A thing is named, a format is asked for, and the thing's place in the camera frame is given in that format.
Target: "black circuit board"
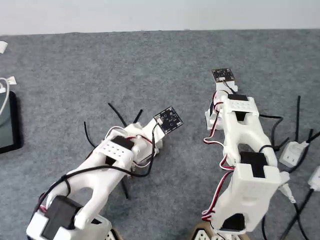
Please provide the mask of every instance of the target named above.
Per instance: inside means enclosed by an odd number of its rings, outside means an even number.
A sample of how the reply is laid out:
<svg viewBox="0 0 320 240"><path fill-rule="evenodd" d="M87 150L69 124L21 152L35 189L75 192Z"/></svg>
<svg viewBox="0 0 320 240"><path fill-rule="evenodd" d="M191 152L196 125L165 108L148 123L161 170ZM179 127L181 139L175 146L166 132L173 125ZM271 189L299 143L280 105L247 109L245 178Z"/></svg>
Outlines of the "black circuit board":
<svg viewBox="0 0 320 240"><path fill-rule="evenodd" d="M220 83L223 81L234 81L235 76L232 73L230 68L219 68L219 69L213 69L211 70L213 78L216 83Z"/></svg>
<svg viewBox="0 0 320 240"><path fill-rule="evenodd" d="M172 106L155 115L153 118L166 135L184 124Z"/></svg>

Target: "red and white wire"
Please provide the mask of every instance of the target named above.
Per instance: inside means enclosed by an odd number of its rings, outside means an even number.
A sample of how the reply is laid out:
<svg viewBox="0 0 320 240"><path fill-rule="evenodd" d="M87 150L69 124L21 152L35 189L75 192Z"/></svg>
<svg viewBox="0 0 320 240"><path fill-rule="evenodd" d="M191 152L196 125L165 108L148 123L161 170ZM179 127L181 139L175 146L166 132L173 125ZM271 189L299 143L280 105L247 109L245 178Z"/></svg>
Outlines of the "red and white wire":
<svg viewBox="0 0 320 240"><path fill-rule="evenodd" d="M211 132L210 132L210 136L208 137L205 137L203 139L203 142L205 144L219 144L221 145L222 147L225 147L221 142L219 141L209 141L209 139L211 139L214 135L215 135L215 131L216 131L216 126L217 126L217 121L218 121L218 116L219 116L219 112L216 114L216 117L215 117L215 120L214 120L214 123L212 125L212 129L211 129Z"/></svg>
<svg viewBox="0 0 320 240"><path fill-rule="evenodd" d="M235 167L233 166L224 166L226 160L227 160L227 154L223 157L223 159L219 163L219 167L223 170L235 170Z"/></svg>
<svg viewBox="0 0 320 240"><path fill-rule="evenodd" d="M209 218L209 216L211 216L211 213L214 213L215 211L213 210L215 205L216 205L216 202L218 200L218 196L219 196L219 193L220 193L220 190L221 190L221 187L222 185L224 184L224 181L226 180L227 176L229 174L233 173L233 171L228 171L227 173L225 173L223 175L223 177L221 178L219 184L218 184L218 187L216 188L215 192L214 192L214 195L213 195L213 198L212 198L212 201L211 201L211 204L209 206L209 208L207 210L204 210L202 212L202 220L206 220Z"/></svg>

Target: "robotic arm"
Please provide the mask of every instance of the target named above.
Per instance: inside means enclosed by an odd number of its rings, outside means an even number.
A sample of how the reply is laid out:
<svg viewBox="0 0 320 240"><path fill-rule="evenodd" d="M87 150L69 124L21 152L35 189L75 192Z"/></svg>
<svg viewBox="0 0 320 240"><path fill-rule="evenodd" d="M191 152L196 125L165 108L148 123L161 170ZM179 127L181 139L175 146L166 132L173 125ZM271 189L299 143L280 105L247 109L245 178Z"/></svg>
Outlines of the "robotic arm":
<svg viewBox="0 0 320 240"><path fill-rule="evenodd" d="M148 175L154 156L162 148L162 138L182 124L171 106L143 128L140 123L126 128L112 127L79 167L51 186L46 205L36 207L26 230L28 237L33 240L116 240L110 221L99 215L109 194L126 174ZM148 167L148 171L145 174L130 172L135 167ZM93 190L91 199L83 207L68 198L82 188Z"/></svg>
<svg viewBox="0 0 320 240"><path fill-rule="evenodd" d="M223 129L223 160L220 167L227 172L221 179L212 203L202 213L213 232L225 239L240 239L238 235L253 231L268 210L270 199L282 184L277 158L269 138L259 121L259 111L252 97L237 94L229 68L212 71L216 92L211 108L205 112L210 137ZM249 145L254 152L239 152L238 145ZM218 197L222 183L232 174L227 189Z"/></svg>

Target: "white power adapter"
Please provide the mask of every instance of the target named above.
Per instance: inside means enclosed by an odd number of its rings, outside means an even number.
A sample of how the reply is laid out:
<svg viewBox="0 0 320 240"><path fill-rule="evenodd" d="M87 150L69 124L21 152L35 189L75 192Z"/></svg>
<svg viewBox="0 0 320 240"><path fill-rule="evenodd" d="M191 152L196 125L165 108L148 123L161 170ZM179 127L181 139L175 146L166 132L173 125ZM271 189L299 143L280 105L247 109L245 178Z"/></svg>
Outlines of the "white power adapter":
<svg viewBox="0 0 320 240"><path fill-rule="evenodd" d="M286 165L289 168L296 166L298 164L302 152L308 145L309 143L306 143L306 141L303 141L302 143L298 143L296 141L289 142L285 146L279 158L279 162Z"/></svg>
<svg viewBox="0 0 320 240"><path fill-rule="evenodd" d="M308 184L315 191L320 191L320 166L318 166L311 175Z"/></svg>

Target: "cable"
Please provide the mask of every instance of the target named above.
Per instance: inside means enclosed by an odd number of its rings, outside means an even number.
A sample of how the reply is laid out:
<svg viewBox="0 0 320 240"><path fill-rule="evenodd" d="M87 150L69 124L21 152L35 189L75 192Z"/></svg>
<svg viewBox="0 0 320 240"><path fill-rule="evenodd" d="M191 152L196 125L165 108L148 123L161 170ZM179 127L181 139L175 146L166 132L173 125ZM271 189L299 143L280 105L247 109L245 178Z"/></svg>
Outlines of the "cable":
<svg viewBox="0 0 320 240"><path fill-rule="evenodd" d="M292 226L295 224L296 220L298 219L298 217L300 216L301 212L304 210L306 204L308 203L312 193L315 190L310 188L309 192L307 193L307 195L304 198L304 201L301 204L300 209L298 210L298 212L295 214L295 216L292 218L292 220L290 221L290 223L288 224L287 228L284 230L283 234L280 237L280 240L284 240L286 238L286 236L288 235L290 229L292 228Z"/></svg>
<svg viewBox="0 0 320 240"><path fill-rule="evenodd" d="M313 131L314 131L313 129L310 129L310 131L309 131L309 137L308 137L308 138L311 138ZM288 173L291 174L291 173L293 173L295 170L297 170L297 169L300 167L300 165L301 165L301 164L304 162L304 160L306 159L307 153L308 153L308 151L309 151L309 147L310 147L310 144L305 147L305 149L303 150L302 156L300 157L298 163L296 164L296 166L292 167L292 168L288 171Z"/></svg>
<svg viewBox="0 0 320 240"><path fill-rule="evenodd" d="M7 104L7 102L8 102L9 93L10 93L10 84L9 84L8 80L7 80L6 78L4 78L4 77L0 77L0 80L5 81L5 84L6 84L6 95L5 95L5 99L4 99L4 102L3 102L3 104L2 104L2 107L0 108L0 116L1 116L2 112L3 112L4 109L5 109L6 104Z"/></svg>
<svg viewBox="0 0 320 240"><path fill-rule="evenodd" d="M299 95L296 103L296 122L295 122L295 138L294 138L295 142L299 141L300 100L301 100L301 96Z"/></svg>
<svg viewBox="0 0 320 240"><path fill-rule="evenodd" d="M263 216L261 221L261 229L262 229L262 236L264 240L268 240L265 230L265 224L266 224L266 215Z"/></svg>
<svg viewBox="0 0 320 240"><path fill-rule="evenodd" d="M217 126L217 122L218 122L218 116L219 116L219 112L217 112L217 114L216 114L216 116L215 116L214 123L213 123L213 125L212 125L212 129L211 129L211 132L210 132L210 136L205 137L205 138L203 139L203 142L204 142L205 144L219 144L220 146L225 147L222 142L219 142L219 141L209 141L209 139L211 139L211 138L214 136L214 134L215 134L216 126Z"/></svg>
<svg viewBox="0 0 320 240"><path fill-rule="evenodd" d="M127 123L125 122L124 118L120 115L120 113L117 111L117 109L115 109L114 106L112 106L112 104L110 102L108 102L108 105L110 106L110 108L112 108L112 110L115 112L115 114L119 117L120 121L122 122L122 124L126 127L128 126Z"/></svg>
<svg viewBox="0 0 320 240"><path fill-rule="evenodd" d="M136 122L138 122L138 120L139 120L139 118L140 118L140 116L141 116L142 112L143 112L143 110L142 110L142 109L140 109L140 111L138 112L138 115L135 117L135 119L134 119L134 121L133 121L133 123L134 123L134 124L135 124Z"/></svg>
<svg viewBox="0 0 320 240"><path fill-rule="evenodd" d="M217 105L217 104L215 104L214 100L215 100L216 94L217 94L219 91L222 91L222 92L225 92L226 94L228 94L228 92L225 91L225 90L217 90L217 91L214 92L214 94L212 95L212 101L211 101L211 103L210 103L209 116L212 115L214 106Z"/></svg>
<svg viewBox="0 0 320 240"><path fill-rule="evenodd" d="M320 136L320 131L317 132L315 135L313 135L312 137L309 137L309 139L307 141L305 141L307 144L311 143L313 140L315 140L317 137Z"/></svg>
<svg viewBox="0 0 320 240"><path fill-rule="evenodd" d="M90 140L90 138L89 138L88 131L87 131L87 124L86 124L85 121L83 122L83 125L84 125L84 132L85 132L86 139L88 140L88 142L90 143L90 145L91 145L92 147L96 148L97 146L94 145L94 144L92 143L92 141Z"/></svg>
<svg viewBox="0 0 320 240"><path fill-rule="evenodd" d="M221 187L222 185L224 184L224 181L226 180L227 176L229 174L233 173L233 171L228 171L226 174L223 175L223 177L221 178L219 184L218 184L218 187L216 188L215 192L214 192L214 195L213 195L213 198L212 198L212 201L211 201L211 204L209 206L209 208L207 210L204 210L202 212L202 220L204 220L203 218L207 218L207 215L210 214L210 213L214 213L215 211L213 211L213 208L215 207L216 205L216 202L218 200L218 196L219 196L219 192L221 190Z"/></svg>
<svg viewBox="0 0 320 240"><path fill-rule="evenodd" d="M261 153L264 148L272 148L272 149L274 149L274 146L272 146L272 145L263 145L263 146L260 148L259 153Z"/></svg>
<svg viewBox="0 0 320 240"><path fill-rule="evenodd" d="M232 92L232 94L237 95L237 93L228 85L228 83L226 82L225 79L223 80L223 84L224 84L228 89L230 89L230 91Z"/></svg>
<svg viewBox="0 0 320 240"><path fill-rule="evenodd" d="M219 233L216 233L217 235L220 236L220 238L222 238L223 240L226 240L222 235L220 235Z"/></svg>
<svg viewBox="0 0 320 240"><path fill-rule="evenodd" d="M295 208L296 213L298 214L298 212L299 212L298 204L297 204L297 203L293 203L293 206L294 206L294 208ZM309 238L307 237L307 235L306 235L306 233L305 233L304 228L302 227L301 219L300 219L300 214L298 215L298 225L299 225L300 231L301 231L304 239L305 239L305 240L309 240Z"/></svg>
<svg viewBox="0 0 320 240"><path fill-rule="evenodd" d="M268 119L278 119L278 121L276 121L276 123L273 125L271 130L271 145L275 146L276 127L284 120L284 118L282 116L272 116L272 115L266 115L266 114L260 114L259 116L262 118L268 118Z"/></svg>
<svg viewBox="0 0 320 240"><path fill-rule="evenodd" d="M125 133L126 135L128 135L128 132L127 132L123 127L121 127L121 126L113 126L113 127L111 127L111 128L109 129L109 131L106 133L104 139L106 139L106 138L109 136L109 134L111 133L111 131L112 131L113 129L121 129L122 131L124 131L124 133Z"/></svg>
<svg viewBox="0 0 320 240"><path fill-rule="evenodd" d="M123 169L123 168L120 168L120 167L117 167L117 166L112 166L112 165L101 165L101 166L95 166L95 167L89 167L89 168L85 168L85 169L81 169L81 170L78 170L78 171L74 171L72 173L69 173L69 174L65 174L63 175L62 177L60 177L60 179L58 181L56 181L55 183L53 183L49 189L43 194L40 196L39 198L39 201L38 203L36 204L33 212L32 212L32 216L31 216L31 219L33 218L33 216L35 215L35 213L37 212L37 210L39 209L39 207L41 206L42 202L44 201L44 199L49 195L49 193L56 187L58 186L59 184L61 184L62 182L65 181L65 179L69 179L69 178L72 178L76 175L79 175L79 174L83 174L83 173L87 173L87 172L91 172L91 171L95 171L95 170L102 170L102 169L115 169L115 170L118 170L120 172L123 172L123 173L126 173L126 174L129 174L131 176L134 176L134 177L137 177L137 178L144 178L146 176L148 176L151 172L151 168L152 168L152 165L153 165L153 162L154 162L154 156L155 156L155 147L156 147L156 143L155 143L155 129L156 127L158 126L159 124L157 123L154 128L152 129L152 152L151 152L151 160L150 160L150 164L149 164L149 168L147 170L146 173L144 174L138 174L138 173L134 173L134 172L131 172L131 171L128 171L126 169Z"/></svg>

